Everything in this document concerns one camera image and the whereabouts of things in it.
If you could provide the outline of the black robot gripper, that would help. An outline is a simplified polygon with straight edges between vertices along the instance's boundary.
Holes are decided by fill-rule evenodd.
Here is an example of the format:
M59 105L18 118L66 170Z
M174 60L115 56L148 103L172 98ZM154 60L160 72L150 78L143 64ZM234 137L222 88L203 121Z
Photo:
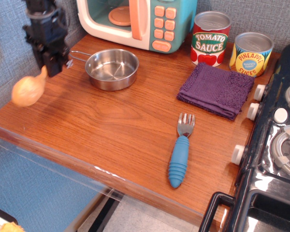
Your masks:
M69 61L65 10L62 7L27 8L26 15L31 22L31 25L23 26L26 42L32 47L38 67L46 66L48 76L54 77Z

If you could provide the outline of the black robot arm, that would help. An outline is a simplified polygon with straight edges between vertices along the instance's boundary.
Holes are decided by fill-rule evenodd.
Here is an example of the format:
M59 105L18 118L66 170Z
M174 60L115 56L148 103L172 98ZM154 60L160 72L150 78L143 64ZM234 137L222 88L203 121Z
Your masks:
M45 66L48 76L53 77L69 62L65 10L54 0L27 0L26 7L31 22L23 26L26 42L31 45L39 68Z

